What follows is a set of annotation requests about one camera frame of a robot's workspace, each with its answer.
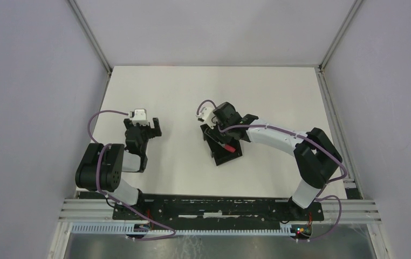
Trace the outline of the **black plastic bin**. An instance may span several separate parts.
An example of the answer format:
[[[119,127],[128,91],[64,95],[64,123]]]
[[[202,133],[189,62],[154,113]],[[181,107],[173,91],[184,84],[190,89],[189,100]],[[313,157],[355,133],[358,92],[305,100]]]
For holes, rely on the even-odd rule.
[[[231,139],[228,143],[226,143],[236,149],[234,153],[230,153],[220,145],[223,143],[213,135],[213,130],[209,128],[207,124],[202,124],[200,128],[202,131],[203,140],[207,143],[210,149],[210,156],[214,160],[216,166],[220,166],[243,156],[241,144],[238,140]]]

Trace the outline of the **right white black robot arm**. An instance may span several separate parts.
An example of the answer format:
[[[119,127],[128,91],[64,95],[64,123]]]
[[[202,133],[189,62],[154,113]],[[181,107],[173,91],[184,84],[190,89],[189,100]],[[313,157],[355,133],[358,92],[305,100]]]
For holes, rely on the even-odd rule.
[[[224,102],[219,106],[200,105],[196,117],[207,127],[207,135],[224,150],[233,151],[231,142],[246,141],[275,148],[294,157],[301,181],[290,197],[299,208],[306,209],[334,181],[343,159],[326,133],[314,127],[310,131],[293,131],[272,125],[258,116],[241,116],[235,107]]]

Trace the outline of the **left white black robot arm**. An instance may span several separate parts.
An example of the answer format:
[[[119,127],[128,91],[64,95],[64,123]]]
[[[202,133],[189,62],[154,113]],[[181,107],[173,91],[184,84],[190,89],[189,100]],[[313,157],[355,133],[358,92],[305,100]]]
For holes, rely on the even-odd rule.
[[[122,204],[138,206],[143,203],[143,192],[122,179],[122,173],[143,173],[147,166],[147,146],[150,139],[161,137],[158,118],[153,122],[125,119],[125,143],[91,143],[75,174],[78,188],[96,192],[97,182],[101,191]]]

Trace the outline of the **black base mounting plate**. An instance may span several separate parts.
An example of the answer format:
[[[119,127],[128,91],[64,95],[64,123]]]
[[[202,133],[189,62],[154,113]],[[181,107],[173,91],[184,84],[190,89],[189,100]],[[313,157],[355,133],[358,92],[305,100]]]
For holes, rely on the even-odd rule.
[[[306,209],[288,198],[143,194],[134,208],[179,230],[276,230],[284,222],[323,221],[319,202]]]

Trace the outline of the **right aluminium frame rail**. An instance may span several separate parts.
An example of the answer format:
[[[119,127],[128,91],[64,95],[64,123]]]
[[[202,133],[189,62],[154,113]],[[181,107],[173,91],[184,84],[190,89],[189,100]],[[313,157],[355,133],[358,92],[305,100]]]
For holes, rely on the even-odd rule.
[[[341,125],[339,113],[334,103],[333,94],[331,93],[330,88],[327,84],[326,69],[363,3],[364,1],[353,2],[338,32],[335,34],[332,43],[328,47],[322,61],[315,68],[320,93],[325,106],[326,116],[330,125],[333,141],[337,150],[342,156],[346,169],[348,170],[348,175],[347,177],[343,178],[343,183],[346,196],[351,200],[362,200],[364,197],[359,185],[359,180],[356,178],[355,165],[347,147],[343,126]]]

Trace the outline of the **left aluminium frame rail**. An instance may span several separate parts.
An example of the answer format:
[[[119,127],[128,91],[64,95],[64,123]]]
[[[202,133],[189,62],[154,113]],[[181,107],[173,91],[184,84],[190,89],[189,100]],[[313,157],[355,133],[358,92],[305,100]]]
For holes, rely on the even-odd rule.
[[[89,41],[92,49],[94,50],[95,54],[97,55],[98,59],[100,60],[103,68],[105,69],[107,75],[110,77],[113,69],[110,65],[110,62],[106,58],[95,34],[93,33],[85,15],[83,14],[78,2],[76,0],[66,0],[68,5],[70,6],[72,13],[74,14],[76,20],[78,21],[81,29],[85,33],[87,40]]]

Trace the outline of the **red handled black screwdriver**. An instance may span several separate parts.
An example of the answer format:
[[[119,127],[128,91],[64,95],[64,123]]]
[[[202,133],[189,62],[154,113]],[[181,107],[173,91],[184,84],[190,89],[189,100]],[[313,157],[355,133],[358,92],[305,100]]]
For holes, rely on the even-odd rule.
[[[234,153],[236,151],[236,149],[232,146],[230,146],[229,144],[220,144],[226,151],[230,152],[230,153]]]

